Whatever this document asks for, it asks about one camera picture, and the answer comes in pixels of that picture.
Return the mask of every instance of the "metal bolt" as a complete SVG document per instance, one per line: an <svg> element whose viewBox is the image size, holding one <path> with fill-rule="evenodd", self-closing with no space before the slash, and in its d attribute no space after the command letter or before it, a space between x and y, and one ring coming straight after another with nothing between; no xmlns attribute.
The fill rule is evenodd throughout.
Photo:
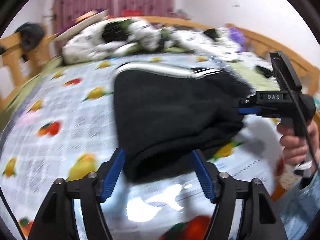
<svg viewBox="0 0 320 240"><path fill-rule="evenodd" d="M228 174L227 172L223 171L223 172L220 172L220 173L219 173L219 176L220 176L221 178L226 179L227 177L229 177L229 174Z"/></svg>
<svg viewBox="0 0 320 240"><path fill-rule="evenodd" d="M55 181L55 184L62 184L64 182L63 178L57 178Z"/></svg>
<svg viewBox="0 0 320 240"><path fill-rule="evenodd" d="M260 179L257 179L257 178L254 178L252 181L253 181L253 183L256 184L256 185L261 184L261 180L260 180Z"/></svg>
<svg viewBox="0 0 320 240"><path fill-rule="evenodd" d="M90 179L94 179L95 177L97 177L97 173L96 172L90 172L89 174L88 174L88 178L90 178Z"/></svg>

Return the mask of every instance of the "human hand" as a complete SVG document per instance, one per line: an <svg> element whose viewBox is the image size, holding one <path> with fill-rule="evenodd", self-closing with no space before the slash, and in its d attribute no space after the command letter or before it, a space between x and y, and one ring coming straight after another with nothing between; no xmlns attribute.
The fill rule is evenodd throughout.
<svg viewBox="0 0 320 240"><path fill-rule="evenodd" d="M280 144L284 147L283 154L285 163L290 165L301 163L306 158L306 154L309 151L307 140L295 136L292 128L288 128L281 123L277 125L277 130L283 135L280 139ZM318 126L314 120L308 123L308 133L313 152L316 154L316 161L319 162L319 134Z"/></svg>

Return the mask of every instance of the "wall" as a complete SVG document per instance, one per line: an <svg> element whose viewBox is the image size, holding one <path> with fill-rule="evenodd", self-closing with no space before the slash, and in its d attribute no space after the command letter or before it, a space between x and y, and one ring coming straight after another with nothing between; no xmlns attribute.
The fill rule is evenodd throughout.
<svg viewBox="0 0 320 240"><path fill-rule="evenodd" d="M52 5L53 0L29 0L13 18L1 37L3 38L10 36L25 22L46 24L48 27L48 34L52 35L53 33L50 18L44 17L52 14ZM51 57L55 56L56 52L52 44L50 45L49 49ZM21 61L20 65L24 69L28 68L28 62L22 63ZM2 98L6 98L14 88L14 85L9 68L2 66L2 57L0 57L0 96Z"/></svg>
<svg viewBox="0 0 320 240"><path fill-rule="evenodd" d="M320 68L320 46L287 0L175 0L191 19L213 27L233 23L276 40Z"/></svg>

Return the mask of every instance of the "denim sleeve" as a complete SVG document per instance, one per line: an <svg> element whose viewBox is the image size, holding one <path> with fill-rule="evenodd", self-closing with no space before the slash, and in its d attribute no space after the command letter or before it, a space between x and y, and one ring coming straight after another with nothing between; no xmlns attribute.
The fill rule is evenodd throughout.
<svg viewBox="0 0 320 240"><path fill-rule="evenodd" d="M318 171L311 183L299 190L299 183L279 200L279 214L289 240L299 240L320 209L320 175Z"/></svg>

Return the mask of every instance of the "wire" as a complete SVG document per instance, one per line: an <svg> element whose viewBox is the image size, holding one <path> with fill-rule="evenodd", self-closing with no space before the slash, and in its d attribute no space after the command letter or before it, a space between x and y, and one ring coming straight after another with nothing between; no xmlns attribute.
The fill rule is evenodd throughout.
<svg viewBox="0 0 320 240"><path fill-rule="evenodd" d="M278 69L278 67L277 67L277 65L276 65L276 63L275 63L275 60L276 60L276 59L279 60L279 61L282 63L282 60L281 60L281 59L279 59L278 57L274 57L274 58L272 59L273 68L275 68L276 71L277 71L277 73L279 73L279 74L281 75L281 77L282 77L282 79L283 79L283 81L284 81L284 84L285 84L285 86L287 87L287 91L289 92L289 95L290 95L293 103L295 104L295 106L296 106L296 108L297 108L297 111L298 111L298 113L299 113L300 120L301 120L301 122L303 123L303 134L304 134L304 136L306 137L307 144L308 144L308 147L309 147L310 155L311 155L311 157L312 157L312 160L315 162L315 164L316 164L316 166L317 166L317 170L318 170L318 172L319 172L319 174L320 174L320 168L319 168L318 163L317 163L317 161L316 161L315 153L313 152L313 148L312 148L312 144L311 144L311 139L310 139L310 136L309 136L309 133L308 133L308 128L307 128L306 119L304 118L304 115L303 115L302 110L301 110L301 108L300 108L300 106L299 106L299 103L298 103L297 100L294 98L294 95L293 95L293 93L292 93L292 91L291 91L291 89L290 89L287 81L285 80L285 78L284 78L283 74L281 73L281 71Z"/></svg>
<svg viewBox="0 0 320 240"><path fill-rule="evenodd" d="M8 211L10 217L12 218L15 226L17 227L17 230L19 231L19 234L21 235L22 240L26 240L26 238L24 237L24 234L22 233L22 230L21 230L21 228L20 228L20 226L19 226L19 223L18 223L16 217L14 216L11 208L9 207L9 205L8 205L8 203L7 203L7 201L6 201L5 197L4 197L4 194L3 194L3 192L2 192L1 187L0 187L0 197L1 197L2 201L3 201L3 204L4 204L5 208L6 208L7 211Z"/></svg>

